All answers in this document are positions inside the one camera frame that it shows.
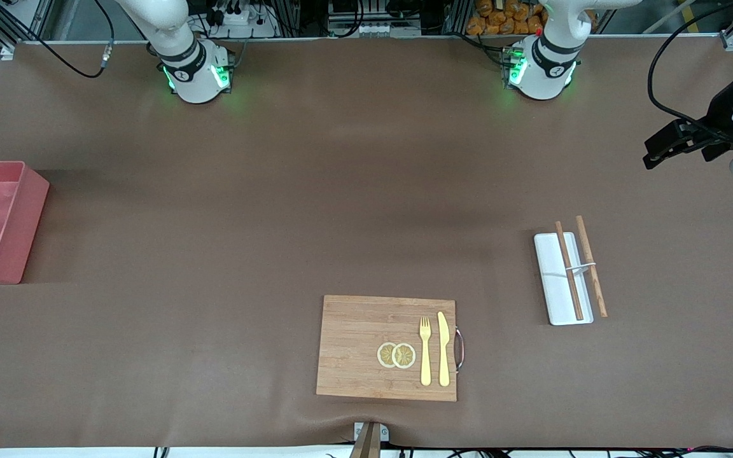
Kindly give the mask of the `white rectangular tray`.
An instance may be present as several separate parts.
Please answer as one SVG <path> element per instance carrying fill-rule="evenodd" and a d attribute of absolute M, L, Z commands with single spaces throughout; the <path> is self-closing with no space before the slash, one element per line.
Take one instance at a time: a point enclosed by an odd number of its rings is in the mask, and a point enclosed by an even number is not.
<path fill-rule="evenodd" d="M 571 263 L 573 266 L 584 264 L 579 252 L 578 241 L 573 232 L 564 232 Z M 539 275 L 542 283 L 547 314 L 552 326 L 592 324 L 594 316 L 590 294 L 587 290 L 585 272 L 575 272 L 574 278 L 583 310 L 583 319 L 576 320 L 568 281 L 562 262 L 561 247 L 556 233 L 538 233 L 533 237 L 537 255 Z"/>

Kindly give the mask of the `orange snack bag pile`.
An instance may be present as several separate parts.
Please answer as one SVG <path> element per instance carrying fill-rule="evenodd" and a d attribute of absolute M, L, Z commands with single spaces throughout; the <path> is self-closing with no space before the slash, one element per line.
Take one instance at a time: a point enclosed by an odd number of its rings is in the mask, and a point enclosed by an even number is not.
<path fill-rule="evenodd" d="M 549 11 L 538 0 L 473 0 L 465 34 L 541 34 L 548 18 Z"/>

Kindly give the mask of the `yellow plastic knife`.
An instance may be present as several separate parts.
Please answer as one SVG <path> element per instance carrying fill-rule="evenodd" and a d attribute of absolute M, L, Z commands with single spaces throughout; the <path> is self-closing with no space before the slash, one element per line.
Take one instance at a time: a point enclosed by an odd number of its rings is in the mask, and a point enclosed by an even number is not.
<path fill-rule="evenodd" d="M 437 312 L 437 335 L 439 341 L 438 383 L 442 387 L 450 385 L 450 363 L 448 344 L 450 343 L 450 325 L 442 311 Z"/>

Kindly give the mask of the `yellow plastic fork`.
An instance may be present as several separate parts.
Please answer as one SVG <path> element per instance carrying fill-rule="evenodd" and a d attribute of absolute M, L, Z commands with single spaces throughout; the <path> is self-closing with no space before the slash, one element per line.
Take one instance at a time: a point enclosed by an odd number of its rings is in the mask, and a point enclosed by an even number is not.
<path fill-rule="evenodd" d="M 431 324 L 428 317 L 422 317 L 419 323 L 420 351 L 420 383 L 423 386 L 431 385 L 431 362 L 429 356 L 429 340 L 431 338 Z"/>

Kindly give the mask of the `bamboo cutting board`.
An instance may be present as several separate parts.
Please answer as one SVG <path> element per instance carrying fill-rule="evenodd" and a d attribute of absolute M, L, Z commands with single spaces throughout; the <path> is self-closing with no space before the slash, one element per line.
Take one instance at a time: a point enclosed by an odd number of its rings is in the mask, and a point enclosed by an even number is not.
<path fill-rule="evenodd" d="M 450 385 L 438 383 L 439 341 L 437 313 L 450 325 L 448 344 Z M 429 356 L 431 385 L 420 383 L 419 323 L 431 324 Z M 384 342 L 408 343 L 416 362 L 408 369 L 385 368 L 377 359 Z M 323 299 L 318 371 L 315 391 L 323 396 L 456 402 L 456 302 L 422 298 L 326 295 Z"/>

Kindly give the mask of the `white power strip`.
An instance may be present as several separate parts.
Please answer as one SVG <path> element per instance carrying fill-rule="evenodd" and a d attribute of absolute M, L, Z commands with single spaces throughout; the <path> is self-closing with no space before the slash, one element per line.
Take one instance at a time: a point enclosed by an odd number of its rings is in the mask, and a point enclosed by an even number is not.
<path fill-rule="evenodd" d="M 270 6 L 248 4 L 241 8 L 241 14 L 224 14 L 222 24 L 215 24 L 209 30 L 209 37 L 215 39 L 281 38 L 282 32 L 274 15 Z"/>

